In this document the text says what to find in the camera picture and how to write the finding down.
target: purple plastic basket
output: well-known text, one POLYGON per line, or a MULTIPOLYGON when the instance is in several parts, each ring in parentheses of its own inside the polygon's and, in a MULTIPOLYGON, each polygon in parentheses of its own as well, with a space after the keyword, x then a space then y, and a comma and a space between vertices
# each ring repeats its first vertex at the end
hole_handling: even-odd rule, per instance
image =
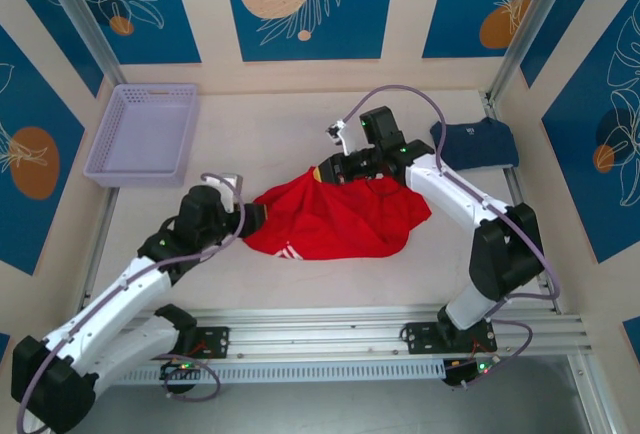
POLYGON ((85 176, 103 187, 179 187, 198 119, 195 84, 116 86, 85 176))

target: metal frame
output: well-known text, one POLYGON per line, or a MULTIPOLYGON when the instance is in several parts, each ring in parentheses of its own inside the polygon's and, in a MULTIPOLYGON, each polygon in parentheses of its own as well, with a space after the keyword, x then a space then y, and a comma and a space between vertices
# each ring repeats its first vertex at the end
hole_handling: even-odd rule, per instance
MULTIPOLYGON (((494 108, 493 104, 491 103, 489 95, 481 92, 480 97, 483 100, 482 104, 484 107, 484 112, 487 115, 487 117, 490 117, 491 119, 498 119, 499 118, 498 111, 496 108, 494 108)), ((503 169, 503 172, 504 172, 504 177, 507 180, 507 186, 509 187, 511 200, 513 201, 514 205, 524 202, 524 193, 522 192, 522 186, 518 178, 517 170, 514 169, 513 167, 509 167, 509 168, 503 169)), ((540 289, 542 289, 543 291, 549 292, 549 282, 550 282, 549 277, 547 276, 546 273, 543 273, 540 276, 538 276, 538 285, 540 286, 540 289)), ((555 311, 561 314, 562 313, 561 302, 559 302, 559 300, 553 300, 551 302, 553 303, 553 307, 555 311)))
MULTIPOLYGON (((484 101, 487 115, 497 117, 488 103, 488 97, 483 93, 479 95, 484 101)), ((513 201, 522 201, 523 193, 518 182, 517 171, 507 169, 505 176, 513 201)), ((112 191, 100 226, 98 242, 93 251, 92 269, 88 273, 85 286, 86 299, 91 296, 116 199, 117 191, 112 191)), ((540 285, 543 290, 547 289, 546 280, 542 277, 540 277, 540 285)), ((304 363, 310 367, 317 367, 327 363, 347 363, 353 368, 364 369, 372 362, 404 365, 409 361, 432 362, 464 357, 464 354, 409 355, 407 345, 399 337, 405 323, 434 321, 440 308, 440 305, 423 305, 339 309, 194 310, 190 313, 198 319, 201 326, 231 328, 228 357, 224 361, 216 361, 216 365, 225 366, 225 372, 230 370, 237 373, 235 374, 237 376, 250 376, 250 373, 259 369, 260 366, 285 364, 296 366, 304 363)), ((141 313, 128 328, 137 327, 150 314, 150 312, 141 313)), ((614 411, 614 404, 603 388, 604 384, 592 381, 585 385, 585 379, 596 379, 595 375, 584 376, 585 372, 593 371, 591 366, 595 361, 591 360, 593 358, 591 345, 579 315, 560 314, 558 307, 550 301, 531 301, 507 305, 494 317, 520 320, 532 327, 533 342, 523 355, 568 356, 573 363, 571 366, 574 379, 594 433, 624 432, 619 427, 615 427, 623 425, 620 418, 607 414, 614 411), (588 371, 586 368, 575 368, 576 360, 579 359, 583 360, 584 365, 589 366, 588 371)), ((524 331, 516 327, 495 325, 494 328, 499 356, 508 356, 525 341, 524 331)), ((125 378, 122 383, 123 385, 157 383, 155 380, 145 380, 149 372, 156 372, 157 369, 158 364, 150 361, 125 378)), ((285 377, 280 382, 296 381, 296 379, 292 380, 291 376, 285 377)), ((305 382, 322 380, 319 377, 311 377, 305 382)))
POLYGON ((496 77, 489 86, 489 102, 495 105, 512 76, 520 67, 520 63, 524 59, 525 54, 531 47, 531 43, 535 39, 542 23, 546 19, 553 3, 556 0, 533 0, 531 6, 527 10, 527 14, 520 23, 518 30, 513 36, 511 44, 507 48, 502 64, 498 69, 496 77))
POLYGON ((107 242, 107 235, 109 234, 109 227, 111 225, 111 219, 113 218, 113 212, 116 209, 119 192, 119 188, 111 187, 107 189, 107 200, 104 204, 104 210, 100 218, 100 226, 98 226, 96 240, 93 244, 93 248, 91 249, 87 276, 82 287, 80 299, 76 303, 76 311, 74 312, 74 315, 84 309, 91 302, 93 286, 96 282, 96 277, 98 276, 98 269, 100 267, 100 261, 102 260, 104 246, 107 242))
POLYGON ((582 407, 592 432, 621 434, 621 419, 611 403, 611 394, 602 384, 594 355, 567 356, 582 407))
POLYGON ((58 0, 106 78, 115 86, 126 81, 116 55, 84 0, 58 0))

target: enclosure wall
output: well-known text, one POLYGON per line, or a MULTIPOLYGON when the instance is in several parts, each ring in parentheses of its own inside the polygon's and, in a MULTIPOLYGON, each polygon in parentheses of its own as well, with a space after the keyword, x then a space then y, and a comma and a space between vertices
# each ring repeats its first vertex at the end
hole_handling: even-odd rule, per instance
POLYGON ((42 337, 77 308, 105 201, 82 167, 111 87, 80 46, 63 43, 71 52, 65 55, 39 16, 60 21, 49 22, 53 32, 64 32, 68 19, 38 12, 26 0, 0 0, 3 433, 13 432, 17 412, 9 395, 11 350, 27 335, 42 337))
POLYGON ((640 423, 640 366, 623 327, 640 315, 639 6, 557 0, 498 103, 565 307, 581 314, 630 432, 640 423))
POLYGON ((86 0, 128 82, 482 89, 530 0, 86 0))

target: white stripe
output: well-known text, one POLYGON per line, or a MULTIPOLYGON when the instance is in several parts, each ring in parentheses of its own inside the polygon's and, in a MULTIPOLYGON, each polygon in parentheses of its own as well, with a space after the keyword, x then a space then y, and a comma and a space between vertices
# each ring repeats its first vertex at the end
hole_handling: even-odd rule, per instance
POLYGON ((289 252, 291 252, 291 254, 293 255, 294 259, 297 259, 298 261, 303 261, 304 260, 302 258, 302 256, 300 254, 298 254, 298 252, 293 248, 292 245, 288 245, 287 247, 289 248, 289 252))

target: white table surface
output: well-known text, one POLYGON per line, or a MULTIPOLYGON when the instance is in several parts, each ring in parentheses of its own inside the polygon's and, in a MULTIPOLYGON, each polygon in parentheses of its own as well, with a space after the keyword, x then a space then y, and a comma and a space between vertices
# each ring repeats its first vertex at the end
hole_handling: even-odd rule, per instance
MULTIPOLYGON (((431 92, 450 123, 484 117, 475 91, 431 92)), ((122 273, 144 240, 177 214, 182 196, 200 173, 237 172, 251 201, 288 182, 336 152, 325 129, 343 117, 363 93, 203 96, 185 185, 123 188, 111 221, 93 295, 122 273)), ((361 109, 387 105, 407 140, 432 143, 437 120, 418 96, 380 93, 361 109)), ((354 131, 360 132, 357 119, 354 131)), ((359 147, 366 144, 364 135, 359 147)), ((496 198, 510 200, 501 170, 463 173, 496 198)), ((411 233, 403 251, 385 259, 292 261, 255 252, 242 241, 195 267, 150 308, 172 302, 185 309, 444 304, 469 281, 472 233, 430 204, 432 216, 411 233)), ((540 292, 535 281, 527 291, 540 292)))

